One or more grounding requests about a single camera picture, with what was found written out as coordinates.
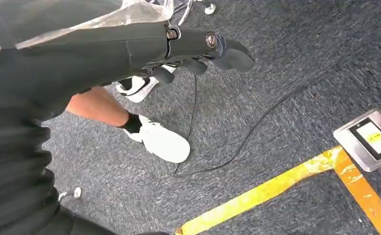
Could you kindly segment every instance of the human leg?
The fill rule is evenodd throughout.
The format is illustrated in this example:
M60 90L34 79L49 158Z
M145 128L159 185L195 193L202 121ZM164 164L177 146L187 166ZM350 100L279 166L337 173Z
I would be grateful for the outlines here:
M186 139L144 116L129 113L102 87L74 95L67 110L124 129L131 139L168 162L181 163L189 156Z

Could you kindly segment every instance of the prosthetic arm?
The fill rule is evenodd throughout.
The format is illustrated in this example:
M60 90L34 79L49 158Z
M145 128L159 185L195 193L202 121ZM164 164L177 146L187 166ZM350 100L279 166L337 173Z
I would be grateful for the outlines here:
M224 70L249 71L254 65L248 50L234 40L167 23L78 30L23 53L53 68L59 77L50 80L62 83L59 92L67 96L132 75L171 83L174 76L162 65L183 66L196 75L206 71L203 61Z

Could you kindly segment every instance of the white shoe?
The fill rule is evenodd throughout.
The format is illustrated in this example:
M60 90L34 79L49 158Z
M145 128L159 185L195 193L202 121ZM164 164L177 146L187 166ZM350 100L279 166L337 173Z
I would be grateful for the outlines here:
M190 145L185 138L146 117L139 115L139 119L142 124L139 133L124 130L131 139L142 142L147 151L165 161L181 163L187 159Z
M132 76L131 83L132 87L129 90L126 90L120 83L118 83L115 88L122 96L125 96L127 99L131 100L131 102L140 103L158 83L158 80L154 77L142 78Z

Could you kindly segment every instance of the metal screw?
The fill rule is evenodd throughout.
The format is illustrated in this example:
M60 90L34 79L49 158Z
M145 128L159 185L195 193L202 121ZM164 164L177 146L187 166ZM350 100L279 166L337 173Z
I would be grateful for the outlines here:
M215 48L216 47L216 35L213 32L208 32L206 35L206 44L210 48Z
M167 31L167 39L173 40L177 38L177 32L175 30Z

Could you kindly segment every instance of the yellow tape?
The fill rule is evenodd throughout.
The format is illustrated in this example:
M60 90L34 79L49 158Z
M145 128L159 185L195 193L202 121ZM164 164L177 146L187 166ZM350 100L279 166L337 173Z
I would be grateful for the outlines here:
M176 230L176 235L197 235L278 196L305 178L330 169L336 171L381 234L381 199L346 152L335 147L186 222Z
M307 177L330 169L333 168L328 159L322 154L318 155L199 217L186 222L181 228L176 230L176 235L199 234L278 196Z
M344 150L334 160L334 170L381 234L381 199Z

